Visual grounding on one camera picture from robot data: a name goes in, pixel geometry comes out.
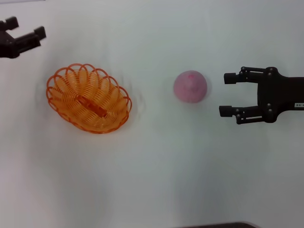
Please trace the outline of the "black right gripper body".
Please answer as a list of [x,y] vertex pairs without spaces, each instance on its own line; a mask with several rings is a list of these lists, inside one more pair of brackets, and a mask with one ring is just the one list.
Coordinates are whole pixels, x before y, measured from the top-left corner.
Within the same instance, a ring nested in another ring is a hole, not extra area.
[[286,77],[277,68],[266,68],[257,88],[257,104],[263,121],[274,123],[285,111],[304,109],[304,78]]

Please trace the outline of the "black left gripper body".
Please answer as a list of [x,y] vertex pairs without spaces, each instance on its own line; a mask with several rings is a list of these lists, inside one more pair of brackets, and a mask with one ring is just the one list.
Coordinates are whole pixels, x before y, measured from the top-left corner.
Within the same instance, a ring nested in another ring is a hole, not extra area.
[[0,58],[17,58],[19,51],[15,39],[6,31],[0,32]]

